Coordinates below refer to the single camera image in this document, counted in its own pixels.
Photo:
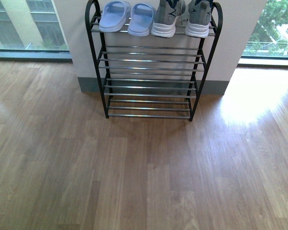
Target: white shoe sole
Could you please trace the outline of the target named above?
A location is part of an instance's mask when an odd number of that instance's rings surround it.
[[[208,37],[209,25],[199,25],[188,22],[185,29],[185,34],[191,37],[201,37],[201,38]]]
[[[166,37],[166,38],[170,38],[170,37],[174,36],[174,34],[176,32],[176,26],[175,26],[176,20],[179,17],[180,16],[175,18],[175,21],[172,25],[165,25],[165,24],[153,22],[153,28],[152,28],[151,34],[154,36]]]

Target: tree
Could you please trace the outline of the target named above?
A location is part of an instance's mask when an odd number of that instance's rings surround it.
[[[258,24],[264,27],[288,24],[288,0],[268,0]]]
[[[288,24],[288,0],[268,0],[268,3],[263,10],[250,41],[265,41],[267,30],[276,26]]]

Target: slipper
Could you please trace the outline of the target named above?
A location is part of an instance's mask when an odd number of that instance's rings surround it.
[[[147,36],[153,25],[156,10],[153,6],[139,3],[131,10],[131,20],[128,26],[128,33],[133,36]]]
[[[126,1],[112,1],[104,7],[99,22],[101,32],[116,32],[120,30],[130,17],[131,5]]]

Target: building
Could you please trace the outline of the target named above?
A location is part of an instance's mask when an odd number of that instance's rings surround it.
[[[0,49],[67,50],[51,0],[0,0]]]

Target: metal rod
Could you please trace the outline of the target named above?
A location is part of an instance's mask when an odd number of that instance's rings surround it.
[[[163,102],[163,101],[138,101],[138,100],[113,100],[114,103],[140,103],[140,104],[188,104],[188,102]]]
[[[189,80],[155,80],[155,79],[124,79],[124,78],[111,78],[108,81],[141,81],[141,82],[160,82],[160,83],[194,83]]]
[[[184,95],[161,95],[161,94],[132,94],[132,93],[105,93],[108,96],[126,96],[126,97],[165,97],[165,98],[196,98],[196,96]]]
[[[168,71],[192,71],[204,72],[201,69],[170,69],[170,68],[146,68],[146,67],[122,67],[122,66],[99,66],[100,69],[143,69],[143,70],[168,70]]]
[[[96,29],[92,29],[91,30],[92,33],[102,33],[102,31],[100,30],[96,30]],[[120,30],[120,31],[116,31],[116,32],[111,32],[111,33],[115,33],[115,34],[118,34],[118,33],[128,33],[127,30]],[[186,35],[184,32],[175,32],[175,35]],[[215,36],[214,33],[209,33],[208,36]]]
[[[190,111],[190,109],[163,109],[163,108],[118,107],[118,106],[109,106],[109,109],[145,110],[145,111],[168,111],[168,112],[189,112]]]
[[[162,118],[162,119],[189,119],[189,116],[157,116],[157,115],[128,115],[128,114],[109,114],[111,117],[135,117],[135,118]]]
[[[116,55],[152,55],[152,56],[174,56],[174,57],[197,57],[194,54],[159,54],[159,53],[135,53],[135,52],[102,52],[103,54]]]
[[[188,89],[188,88],[171,88],[171,87],[145,87],[145,86],[113,86],[113,85],[105,85],[107,88],[121,88],[121,89],[152,89],[152,90],[196,90],[196,89]]]
[[[198,48],[163,47],[163,46],[106,46],[107,48],[141,48],[141,49],[174,49],[174,50],[198,50]]]
[[[152,76],[174,76],[174,77],[189,77],[189,74],[167,74],[167,73],[133,73],[133,72],[111,72],[111,74],[132,74],[132,75],[152,75]]]
[[[166,60],[134,60],[134,59],[106,59],[101,58],[100,61],[130,61],[130,62],[152,62],[152,63],[184,63],[184,64],[203,64],[203,62],[194,61],[166,61]]]

